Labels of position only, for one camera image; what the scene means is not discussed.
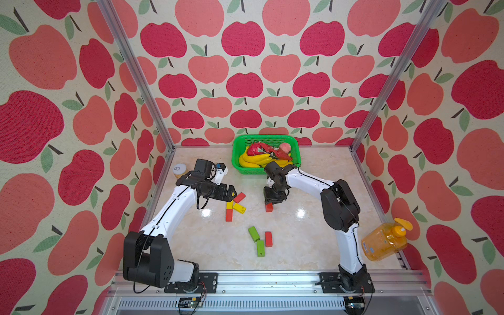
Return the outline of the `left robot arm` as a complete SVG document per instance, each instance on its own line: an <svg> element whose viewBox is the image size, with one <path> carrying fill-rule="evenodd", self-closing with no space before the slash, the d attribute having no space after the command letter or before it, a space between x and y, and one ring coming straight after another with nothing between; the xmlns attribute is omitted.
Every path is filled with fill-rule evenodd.
<svg viewBox="0 0 504 315"><path fill-rule="evenodd" d="M123 278L134 284L165 288L174 284L186 292L199 287L196 262L176 260L169 245L182 219L200 198L231 202L238 194L222 183L228 168L198 159L194 170L177 179L173 194L160 212L138 232L129 232L123 244Z"/></svg>

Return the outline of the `green block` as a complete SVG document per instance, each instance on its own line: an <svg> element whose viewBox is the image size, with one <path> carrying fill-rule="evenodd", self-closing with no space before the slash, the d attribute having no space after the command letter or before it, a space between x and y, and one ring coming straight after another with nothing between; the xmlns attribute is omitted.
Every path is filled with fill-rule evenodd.
<svg viewBox="0 0 504 315"><path fill-rule="evenodd" d="M265 242L263 240L257 240L256 246L257 246L257 257L264 257L265 256Z"/></svg>
<svg viewBox="0 0 504 315"><path fill-rule="evenodd" d="M250 227L248 229L248 232L254 242L257 242L258 240L261 239L259 233L257 232L257 229L255 227Z"/></svg>

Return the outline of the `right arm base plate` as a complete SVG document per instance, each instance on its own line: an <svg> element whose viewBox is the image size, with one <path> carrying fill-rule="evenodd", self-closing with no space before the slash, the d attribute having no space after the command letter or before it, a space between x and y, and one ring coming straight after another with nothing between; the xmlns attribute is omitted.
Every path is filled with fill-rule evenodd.
<svg viewBox="0 0 504 315"><path fill-rule="evenodd" d="M370 274L363 269L355 274L343 272L321 272L318 274L323 293L346 293L351 295L375 293Z"/></svg>

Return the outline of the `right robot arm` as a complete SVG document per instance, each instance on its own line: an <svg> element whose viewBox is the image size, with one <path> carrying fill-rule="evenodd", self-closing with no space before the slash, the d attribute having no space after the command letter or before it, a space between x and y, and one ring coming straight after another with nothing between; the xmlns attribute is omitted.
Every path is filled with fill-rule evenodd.
<svg viewBox="0 0 504 315"><path fill-rule="evenodd" d="M297 188L321 201L324 220L335 231L339 249L339 275L333 282L345 293L374 293L371 276L358 244L360 206L348 183L329 181L310 175L295 165L280 167L270 162L265 167L268 185L264 187L266 204L287 200Z"/></svg>

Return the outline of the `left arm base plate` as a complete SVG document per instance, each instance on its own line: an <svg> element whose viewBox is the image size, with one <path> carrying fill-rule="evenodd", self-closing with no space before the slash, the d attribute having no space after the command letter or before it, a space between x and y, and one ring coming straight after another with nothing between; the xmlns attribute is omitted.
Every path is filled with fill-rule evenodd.
<svg viewBox="0 0 504 315"><path fill-rule="evenodd" d="M217 291L219 274L217 272L200 272L198 279L191 279L190 282L168 283L165 293L173 294L214 294Z"/></svg>

